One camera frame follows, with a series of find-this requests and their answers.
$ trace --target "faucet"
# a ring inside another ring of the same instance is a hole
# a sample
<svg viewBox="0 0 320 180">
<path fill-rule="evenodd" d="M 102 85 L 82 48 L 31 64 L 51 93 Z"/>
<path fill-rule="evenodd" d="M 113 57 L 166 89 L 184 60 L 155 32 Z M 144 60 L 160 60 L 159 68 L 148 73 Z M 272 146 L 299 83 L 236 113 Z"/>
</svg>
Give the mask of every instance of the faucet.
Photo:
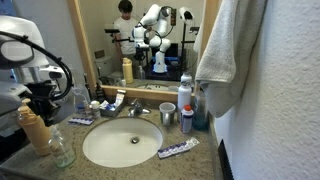
<svg viewBox="0 0 320 180">
<path fill-rule="evenodd" d="M 133 106 L 133 108 L 129 109 L 129 117 L 135 117 L 135 116 L 139 116 L 140 114 L 149 114 L 151 111 L 148 109 L 144 109 L 141 105 L 141 103 L 139 102 L 139 99 L 134 99 L 130 105 Z"/>
</svg>

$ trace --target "cosmetic bottle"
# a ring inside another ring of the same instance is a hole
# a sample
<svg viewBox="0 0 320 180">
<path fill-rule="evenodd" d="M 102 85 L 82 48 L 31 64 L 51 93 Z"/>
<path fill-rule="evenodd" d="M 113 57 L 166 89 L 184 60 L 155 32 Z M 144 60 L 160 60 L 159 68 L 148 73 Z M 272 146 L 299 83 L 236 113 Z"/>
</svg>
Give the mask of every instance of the cosmetic bottle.
<svg viewBox="0 0 320 180">
<path fill-rule="evenodd" d="M 193 110 L 190 105 L 185 105 L 181 111 L 180 130 L 182 133 L 189 133 L 192 129 Z"/>
<path fill-rule="evenodd" d="M 127 84 L 133 83 L 132 61 L 128 58 L 123 58 L 122 62 L 123 76 Z"/>
<path fill-rule="evenodd" d="M 98 101 L 91 101 L 92 114 L 94 119 L 101 118 L 100 103 Z"/>
<path fill-rule="evenodd" d="M 32 144 L 37 155 L 50 154 L 48 140 L 50 139 L 49 128 L 45 126 L 40 116 L 36 116 L 27 105 L 18 108 L 18 123 Z"/>
</svg>

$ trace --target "mirror frame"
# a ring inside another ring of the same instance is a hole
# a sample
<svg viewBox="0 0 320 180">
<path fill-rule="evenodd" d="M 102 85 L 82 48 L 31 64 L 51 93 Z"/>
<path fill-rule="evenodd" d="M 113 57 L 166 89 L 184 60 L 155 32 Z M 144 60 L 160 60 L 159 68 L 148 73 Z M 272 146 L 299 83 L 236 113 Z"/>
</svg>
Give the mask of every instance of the mirror frame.
<svg viewBox="0 0 320 180">
<path fill-rule="evenodd" d="M 79 0 L 67 0 L 70 17 L 73 24 L 73 29 L 77 39 L 77 44 L 81 56 L 81 61 L 83 65 L 84 72 L 87 73 L 87 80 L 89 87 L 93 92 L 96 84 L 96 75 L 94 73 L 94 65 L 90 56 L 90 48 L 83 26 Z M 219 0 L 205 0 L 204 12 L 203 12 L 203 28 L 202 28 L 202 43 L 200 47 L 200 53 L 198 53 L 197 66 L 201 60 L 203 51 L 207 45 L 208 39 L 210 37 L 214 21 L 216 19 L 219 8 Z M 118 89 L 126 90 L 127 97 L 142 98 L 142 99 L 152 99 L 161 101 L 177 101 L 177 92 L 169 91 L 158 91 L 158 90 L 146 90 L 137 88 L 127 88 L 127 87 L 117 87 L 117 86 L 101 86 L 106 95 L 115 96 Z M 195 85 L 195 91 L 198 91 L 199 87 Z"/>
</svg>

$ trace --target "white sink basin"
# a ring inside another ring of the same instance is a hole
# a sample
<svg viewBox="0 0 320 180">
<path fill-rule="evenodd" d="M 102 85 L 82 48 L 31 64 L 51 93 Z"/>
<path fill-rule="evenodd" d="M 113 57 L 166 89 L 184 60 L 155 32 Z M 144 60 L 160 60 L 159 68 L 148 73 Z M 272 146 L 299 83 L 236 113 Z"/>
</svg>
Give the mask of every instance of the white sink basin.
<svg viewBox="0 0 320 180">
<path fill-rule="evenodd" d="M 112 168 L 140 164 L 162 145 L 157 126 L 140 118 L 117 118 L 95 127 L 84 139 L 83 152 L 92 162 Z"/>
</svg>

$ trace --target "person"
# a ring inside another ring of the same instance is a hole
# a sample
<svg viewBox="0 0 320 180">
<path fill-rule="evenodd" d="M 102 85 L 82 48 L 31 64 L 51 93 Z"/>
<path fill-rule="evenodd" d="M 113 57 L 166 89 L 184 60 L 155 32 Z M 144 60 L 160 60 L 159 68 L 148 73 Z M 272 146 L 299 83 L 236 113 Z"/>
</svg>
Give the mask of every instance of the person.
<svg viewBox="0 0 320 180">
<path fill-rule="evenodd" d="M 114 22 L 114 29 L 119 29 L 120 32 L 114 34 L 114 38 L 116 40 L 116 50 L 121 64 L 123 58 L 126 57 L 131 59 L 133 77 L 136 78 L 138 61 L 134 57 L 136 49 L 133 42 L 134 39 L 132 37 L 132 30 L 138 24 L 138 21 L 131 17 L 132 8 L 133 6 L 129 0 L 121 0 L 118 4 L 118 9 L 121 12 L 121 17 L 116 19 L 116 21 Z"/>
</svg>

